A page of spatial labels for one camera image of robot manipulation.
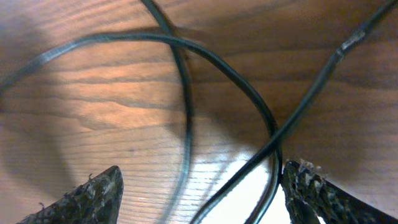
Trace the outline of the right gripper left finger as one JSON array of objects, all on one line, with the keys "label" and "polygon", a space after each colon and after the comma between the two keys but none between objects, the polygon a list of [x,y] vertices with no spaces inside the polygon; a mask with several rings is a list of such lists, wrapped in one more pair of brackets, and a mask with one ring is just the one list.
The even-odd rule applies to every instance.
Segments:
[{"label": "right gripper left finger", "polygon": [[37,213],[22,219],[20,224],[116,224],[123,197],[124,182],[118,166],[111,166],[85,184]]}]

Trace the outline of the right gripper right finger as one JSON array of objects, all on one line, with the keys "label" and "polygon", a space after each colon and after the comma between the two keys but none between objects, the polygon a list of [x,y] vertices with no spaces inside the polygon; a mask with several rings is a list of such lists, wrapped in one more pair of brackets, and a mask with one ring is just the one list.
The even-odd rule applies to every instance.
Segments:
[{"label": "right gripper right finger", "polygon": [[282,189],[290,222],[397,223],[397,219],[331,184],[309,167],[287,161]]}]

